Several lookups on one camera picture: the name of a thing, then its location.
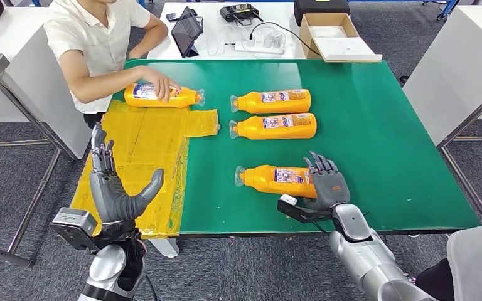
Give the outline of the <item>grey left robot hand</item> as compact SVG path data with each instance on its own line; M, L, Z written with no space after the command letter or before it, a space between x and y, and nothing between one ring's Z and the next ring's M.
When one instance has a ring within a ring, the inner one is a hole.
M95 207L103 224L134 221L143 215L163 187L164 170L154 170L150 182L138 194L128 194L116 170L114 141L106 142L106 137L106 131L97 122L92 129L90 173Z

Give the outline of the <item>person's right hand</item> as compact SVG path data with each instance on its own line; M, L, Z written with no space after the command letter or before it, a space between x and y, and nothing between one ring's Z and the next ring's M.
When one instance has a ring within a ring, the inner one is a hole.
M168 102L171 98L171 91L175 93L181 91L181 87L165 74L149 68L141 66L141 80L148 82L154 86L156 97L160 100Z

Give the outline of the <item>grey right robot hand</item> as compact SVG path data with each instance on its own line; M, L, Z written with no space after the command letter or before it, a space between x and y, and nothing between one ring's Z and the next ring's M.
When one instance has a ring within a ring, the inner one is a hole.
M304 205L316 211L329 211L334 205L350 202L351 195L343 174L337 165L325 156L309 152L303 157L316 191L315 198L303 198Z

